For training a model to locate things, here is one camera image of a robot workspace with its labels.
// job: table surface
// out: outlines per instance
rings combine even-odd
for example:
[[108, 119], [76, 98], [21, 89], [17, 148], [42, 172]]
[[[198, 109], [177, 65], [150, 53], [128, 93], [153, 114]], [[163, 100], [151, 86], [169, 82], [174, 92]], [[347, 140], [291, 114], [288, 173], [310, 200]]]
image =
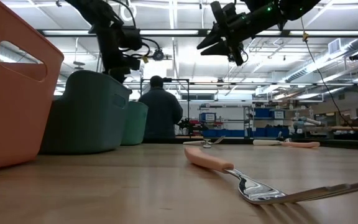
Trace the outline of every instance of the table surface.
[[[215, 145], [204, 151], [286, 193], [358, 182], [358, 151]], [[233, 176], [187, 162], [182, 145], [38, 156], [0, 169], [0, 223], [358, 223], [358, 193], [256, 206]]]

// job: utensil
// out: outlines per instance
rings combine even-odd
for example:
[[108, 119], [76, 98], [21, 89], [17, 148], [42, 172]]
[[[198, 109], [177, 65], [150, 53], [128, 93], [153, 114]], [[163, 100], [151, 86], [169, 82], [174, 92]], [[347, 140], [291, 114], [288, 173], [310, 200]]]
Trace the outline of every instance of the utensil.
[[215, 142], [210, 142], [210, 139], [204, 139], [204, 141], [191, 141], [191, 142], [184, 142], [184, 145], [187, 146], [203, 146], [204, 148], [210, 148], [213, 144], [220, 143], [225, 136], [221, 136], [218, 140]]
[[201, 167], [213, 169], [224, 174], [231, 174], [240, 180], [239, 191], [242, 197], [249, 203], [256, 205], [268, 205], [273, 203], [295, 203], [309, 200], [335, 197], [353, 192], [358, 192], [358, 183], [339, 184], [330, 187], [318, 187], [311, 190], [286, 194], [271, 186], [258, 182], [234, 168], [234, 164], [214, 156], [203, 153], [197, 147], [186, 147], [187, 159]]
[[254, 140], [255, 146], [291, 146], [291, 147], [303, 147], [303, 148], [314, 148], [319, 147], [320, 142], [291, 142], [290, 140], [286, 141], [277, 141], [277, 140]]

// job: silver fork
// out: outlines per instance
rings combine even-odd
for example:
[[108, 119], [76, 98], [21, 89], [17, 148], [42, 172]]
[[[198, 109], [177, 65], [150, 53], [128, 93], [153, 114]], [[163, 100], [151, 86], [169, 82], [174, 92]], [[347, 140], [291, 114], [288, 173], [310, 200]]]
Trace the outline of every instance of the silver fork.
[[311, 190], [286, 194], [269, 185], [256, 181], [241, 171], [234, 168], [234, 164], [223, 159], [203, 153], [196, 147], [185, 148], [187, 159], [201, 167], [228, 173], [240, 180], [239, 191], [242, 197], [249, 203], [256, 205], [267, 205], [273, 203], [295, 203], [323, 198], [335, 197], [344, 194], [358, 192], [358, 183], [339, 184], [330, 187], [318, 187]]

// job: person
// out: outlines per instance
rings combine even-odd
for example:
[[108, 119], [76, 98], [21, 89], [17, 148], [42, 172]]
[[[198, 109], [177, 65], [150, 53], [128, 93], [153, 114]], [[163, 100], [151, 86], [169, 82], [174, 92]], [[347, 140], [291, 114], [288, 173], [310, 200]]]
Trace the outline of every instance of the person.
[[181, 120], [183, 109], [177, 98], [163, 89], [163, 78], [153, 76], [150, 86], [150, 91], [139, 98], [149, 107], [144, 138], [175, 138], [175, 124]]

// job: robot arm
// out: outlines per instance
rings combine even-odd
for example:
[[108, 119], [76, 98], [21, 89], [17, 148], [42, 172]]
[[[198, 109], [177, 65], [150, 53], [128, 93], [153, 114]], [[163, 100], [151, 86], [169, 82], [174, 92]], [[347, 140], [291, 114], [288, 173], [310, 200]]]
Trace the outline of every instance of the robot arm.
[[202, 55], [227, 55], [238, 66], [244, 63], [242, 41], [255, 38], [259, 32], [278, 25], [283, 30], [285, 23], [294, 21], [310, 11], [320, 0], [241, 0], [250, 13], [236, 13], [236, 6], [229, 3], [223, 8], [218, 1], [211, 3], [216, 19], [211, 32], [197, 46]]
[[103, 73], [111, 75], [123, 83], [131, 69], [138, 70], [139, 58], [124, 55], [119, 48], [139, 50], [143, 43], [140, 30], [134, 26], [124, 26], [124, 22], [103, 0], [66, 0], [80, 12], [92, 28], [89, 33], [96, 34], [101, 52]]

